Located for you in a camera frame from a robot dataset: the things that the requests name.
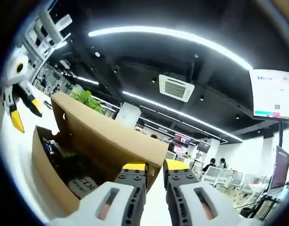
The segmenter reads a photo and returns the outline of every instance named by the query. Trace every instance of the ceiling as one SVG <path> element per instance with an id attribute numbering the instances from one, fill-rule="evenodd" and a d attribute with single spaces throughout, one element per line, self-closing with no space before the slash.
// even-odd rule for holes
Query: ceiling
<path id="1" fill-rule="evenodd" d="M 73 22 L 62 31 L 71 33 L 68 44 L 56 50 L 49 63 L 55 65 L 66 59 L 71 64 L 70 71 L 77 76 L 98 81 L 99 85 L 93 85 L 70 78 L 94 96 L 116 106 L 129 102 L 166 114 L 188 125 L 140 108 L 142 117 L 196 139 L 209 138 L 213 134 L 230 143 L 237 142 L 208 126 L 124 95 L 122 91 L 171 107 L 242 139 L 278 129 L 273 121 L 252 119 L 248 71 L 209 47 L 152 33 L 88 36 L 91 31 L 117 26 L 175 29 L 225 46 L 253 68 L 289 71 L 288 46 L 253 1 L 59 0 L 50 14 L 55 22 L 70 14 Z M 152 83 L 160 73 L 194 84 L 190 100 L 184 103 L 161 94 L 158 81 Z"/>

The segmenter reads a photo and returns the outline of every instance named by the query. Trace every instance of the air conditioner vent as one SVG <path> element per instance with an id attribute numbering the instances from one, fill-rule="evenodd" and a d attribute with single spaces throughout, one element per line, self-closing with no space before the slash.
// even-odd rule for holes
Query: air conditioner vent
<path id="1" fill-rule="evenodd" d="M 166 75 L 159 75 L 160 93 L 169 97 L 188 102 L 191 94 L 195 88 L 194 85 L 168 77 Z"/>

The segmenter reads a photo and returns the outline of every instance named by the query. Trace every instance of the ceiling light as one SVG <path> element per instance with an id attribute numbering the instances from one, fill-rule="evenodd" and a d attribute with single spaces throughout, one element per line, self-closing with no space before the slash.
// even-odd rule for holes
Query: ceiling light
<path id="1" fill-rule="evenodd" d="M 160 112 L 157 112 L 157 114 L 160 114 L 160 115 L 162 115 L 162 116 L 164 116 L 164 117 L 167 117 L 167 118 L 169 118 L 169 119 L 175 120 L 175 121 L 177 121 L 177 122 L 181 122 L 180 120 L 175 119 L 175 118 L 173 118 L 173 117 L 171 117 L 171 116 L 168 116 L 168 115 L 166 115 L 166 114 L 163 114 L 163 113 L 160 113 Z"/>
<path id="2" fill-rule="evenodd" d="M 156 128 L 154 128 L 153 126 L 149 126 L 149 125 L 147 125 L 147 124 L 145 124 L 144 126 L 149 127 L 149 128 L 151 128 L 151 129 L 153 129 L 153 130 L 156 130 L 156 131 L 158 131 L 158 132 L 161 132 L 161 133 L 163 133 L 163 134 L 166 134 L 166 135 L 168 135 L 169 137 L 174 137 L 173 135 L 171 135 L 171 134 L 169 134 L 169 133 L 166 133 L 166 132 L 164 132 L 164 131 L 162 131 L 162 130 L 156 129 Z"/>
<path id="3" fill-rule="evenodd" d="M 192 42 L 196 42 L 198 44 L 204 45 L 208 48 L 211 48 L 224 56 L 230 58 L 243 68 L 247 70 L 252 70 L 252 66 L 246 62 L 244 59 L 236 55 L 235 53 L 229 51 L 225 47 L 216 44 L 212 41 L 209 41 L 203 37 L 200 37 L 195 34 L 191 34 L 188 32 L 182 32 L 182 31 L 177 31 L 173 29 L 167 29 L 167 28 L 162 28 L 162 27 L 149 27 L 149 26 L 126 26 L 126 27 L 112 27 L 112 28 L 107 28 L 107 29 L 102 29 L 102 30 L 97 30 L 93 32 L 89 32 L 88 35 L 90 37 L 98 36 L 98 35 L 104 35 L 104 34 L 114 34 L 114 33 L 123 33 L 123 32 L 144 32 L 144 33 L 155 33 L 155 34 L 163 34 L 163 35 L 168 35 L 176 38 L 181 38 L 184 40 L 189 40 Z"/>
<path id="4" fill-rule="evenodd" d="M 148 108 L 148 107 L 145 107 L 145 106 L 142 106 L 142 105 L 140 105 L 140 107 L 142 107 L 142 108 L 144 108 L 144 109 L 146 109 L 146 110 L 149 110 L 149 111 L 151 111 L 151 112 L 155 112 L 155 113 L 156 113 L 156 111 L 153 110 L 153 109 L 151 109 L 151 108 Z"/>
<path id="5" fill-rule="evenodd" d="M 154 125 L 156 125 L 156 126 L 163 127 L 163 128 L 165 128 L 165 129 L 167 129 L 167 130 L 169 130 L 169 131 L 172 131 L 172 132 L 174 132 L 174 133 L 180 134 L 181 136 L 183 136 L 183 137 L 185 137 L 185 138 L 189 138 L 189 139 L 191 139 L 191 140 L 199 141 L 199 140 L 197 140 L 197 139 L 195 139 L 195 138 L 189 137 L 188 135 L 185 135 L 185 134 L 183 134 L 183 133 L 179 133 L 179 132 L 177 132 L 177 131 L 175 131 L 175 130 L 173 130 L 173 129 L 170 129 L 170 128 L 168 128 L 168 127 L 165 127 L 165 126 L 162 126 L 162 125 L 160 125 L 160 124 L 158 124 L 158 123 L 155 123 L 155 122 L 153 122 L 153 121 L 151 121 L 151 120 L 145 119 L 145 118 L 143 118 L 143 117 L 139 117 L 139 118 L 142 119 L 142 120 L 148 121 L 148 122 L 150 122 L 150 123 L 152 123 L 152 124 L 154 124 Z"/>
<path id="6" fill-rule="evenodd" d="M 66 42 L 66 41 L 63 41 L 63 42 L 61 42 L 60 44 L 58 44 L 58 45 L 55 47 L 55 49 L 62 48 L 62 47 L 64 47 L 64 46 L 66 46 L 66 45 L 67 45 L 67 42 Z"/>
<path id="7" fill-rule="evenodd" d="M 107 107 L 106 105 L 101 105 L 103 108 L 106 108 L 106 109 L 108 109 L 108 110 L 110 110 L 110 111 L 112 111 L 112 112 L 115 112 L 115 110 L 114 109 L 112 109 L 112 108 L 110 108 L 110 107 Z"/>
<path id="8" fill-rule="evenodd" d="M 118 106 L 116 106 L 116 105 L 113 105 L 113 104 L 110 104 L 109 102 L 107 102 L 107 101 L 105 101 L 105 100 L 102 100 L 101 98 L 98 98 L 98 97 L 93 96 L 93 95 L 92 95 L 92 97 L 93 97 L 94 99 L 96 99 L 96 100 L 99 100 L 99 101 L 105 103 L 105 104 L 108 104 L 108 105 L 110 105 L 110 106 L 112 106 L 112 107 L 115 107 L 115 108 L 117 108 L 117 109 L 120 109 L 120 107 L 118 107 Z"/>
<path id="9" fill-rule="evenodd" d="M 213 135 L 213 134 L 211 134 L 211 133 L 208 133 L 208 132 L 206 132 L 206 131 L 198 128 L 198 127 L 192 126 L 192 125 L 187 124 L 187 123 L 185 123 L 185 122 L 183 122 L 183 121 L 182 121 L 181 123 L 184 124 L 184 125 L 186 125 L 186 126 L 189 126 L 189 127 L 193 128 L 193 129 L 195 129 L 195 130 L 197 130 L 197 131 L 200 131 L 200 132 L 202 132 L 202 133 L 205 133 L 205 134 L 207 134 L 207 135 L 210 135 L 211 137 L 217 138 L 217 139 L 219 139 L 219 140 L 221 140 L 221 141 L 223 141 L 223 142 L 226 142 L 226 143 L 228 142 L 227 140 L 222 139 L 222 138 L 220 138 L 220 137 L 218 137 L 218 136 L 216 136 L 216 135 Z"/>
<path id="10" fill-rule="evenodd" d="M 98 85 L 98 84 L 99 84 L 97 81 L 92 81 L 92 80 L 90 80 L 90 79 L 86 79 L 86 78 L 83 78 L 83 77 L 79 77 L 79 76 L 74 75 L 73 73 L 72 73 L 71 75 L 69 75 L 69 76 L 71 76 L 71 77 L 73 77 L 73 78 L 76 78 L 76 79 L 78 79 L 78 80 L 81 80 L 81 81 L 86 81 L 86 82 L 92 83 L 92 84 L 94 84 L 94 85 Z"/>
<path id="11" fill-rule="evenodd" d="M 232 137 L 232 138 L 234 138 L 234 139 L 236 139 L 236 140 L 238 140 L 238 141 L 243 142 L 242 139 L 234 136 L 233 134 L 230 134 L 230 133 L 228 133 L 228 132 L 226 132 L 226 131 L 218 128 L 218 127 L 215 127 L 215 126 L 213 126 L 213 125 L 210 125 L 210 124 L 208 124 L 207 122 L 204 122 L 204 121 L 202 121 L 202 120 L 200 120 L 200 119 L 197 119 L 197 118 L 195 118 L 195 117 L 192 117 L 192 116 L 190 116 L 190 115 L 187 115 L 187 114 L 185 114 L 185 113 L 183 113 L 183 112 L 177 111 L 177 110 L 172 109 L 172 108 L 170 108 L 170 107 L 167 107 L 167 106 L 165 106 L 165 105 L 161 105 L 161 104 L 159 104 L 159 103 L 157 103 L 157 102 L 154 102 L 154 101 L 152 101 L 152 100 L 146 99 L 146 98 L 144 98 L 144 97 L 140 97 L 140 96 L 138 96 L 138 95 L 128 93 L 128 92 L 126 92 L 126 91 L 123 91 L 122 93 L 123 93 L 123 94 L 126 94 L 126 95 L 128 95 L 128 96 L 130 96 L 130 97 L 134 97 L 134 98 L 140 99 L 140 100 L 142 100 L 142 101 L 148 102 L 148 103 L 150 103 L 150 104 L 152 104 L 152 105 L 161 107 L 161 108 L 166 109 L 166 110 L 168 110 L 168 111 L 174 112 L 174 113 L 176 113 L 176 114 L 178 114 L 178 115 L 181 115 L 181 116 L 186 117 L 186 118 L 188 118 L 188 119 L 190 119 L 190 120 L 196 121 L 196 122 L 198 122 L 198 123 L 200 123 L 200 124 L 202 124 L 202 125 L 204 125 L 204 126 L 207 126 L 207 127 L 211 128 L 211 129 L 214 129 L 214 130 L 216 130 L 216 131 L 218 131 L 218 132 L 220 132 L 220 133 L 223 133 L 223 134 L 225 134 L 225 135 L 227 135 L 227 136 L 229 136 L 229 137 Z"/>
<path id="12" fill-rule="evenodd" d="M 158 128 L 158 129 L 166 133 L 168 132 L 166 129 L 163 129 L 163 128 Z"/>

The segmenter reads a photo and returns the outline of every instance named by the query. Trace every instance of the white wall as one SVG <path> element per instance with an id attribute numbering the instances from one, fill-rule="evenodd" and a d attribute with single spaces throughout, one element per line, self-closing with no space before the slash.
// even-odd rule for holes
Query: white wall
<path id="1" fill-rule="evenodd" d="M 273 137 L 264 139 L 261 152 L 261 167 L 258 172 L 259 176 L 271 176 L 275 164 L 276 151 L 274 148 Z"/>
<path id="2" fill-rule="evenodd" d="M 258 174 L 264 137 L 244 140 L 241 144 L 220 145 L 216 154 L 217 164 L 225 158 L 228 168 L 249 174 Z"/>
<path id="3" fill-rule="evenodd" d="M 273 173 L 278 142 L 279 134 L 275 133 L 267 139 L 257 137 L 244 140 L 241 144 L 220 145 L 216 161 L 218 164 L 221 158 L 225 158 L 229 168 L 258 176 L 270 176 Z M 289 129 L 283 132 L 282 148 L 289 153 Z"/>

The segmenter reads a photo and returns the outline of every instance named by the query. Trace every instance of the monitor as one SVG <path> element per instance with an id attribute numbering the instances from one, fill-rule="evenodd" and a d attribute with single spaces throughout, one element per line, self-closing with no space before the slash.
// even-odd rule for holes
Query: monitor
<path id="1" fill-rule="evenodd" d="M 253 116 L 289 121 L 289 72 L 254 69 L 249 74 Z"/>
<path id="2" fill-rule="evenodd" d="M 191 139 L 186 138 L 186 137 L 179 135 L 177 133 L 174 136 L 174 142 L 176 144 L 179 144 L 179 145 L 186 147 L 186 148 L 189 146 L 190 141 L 191 141 Z"/>
<path id="3" fill-rule="evenodd" d="M 200 152 L 207 153 L 209 151 L 210 144 L 201 140 L 200 143 L 197 146 L 197 150 Z"/>
<path id="4" fill-rule="evenodd" d="M 289 169 L 289 154 L 281 147 L 276 146 L 274 172 L 271 177 L 268 192 L 283 188 L 286 184 Z"/>

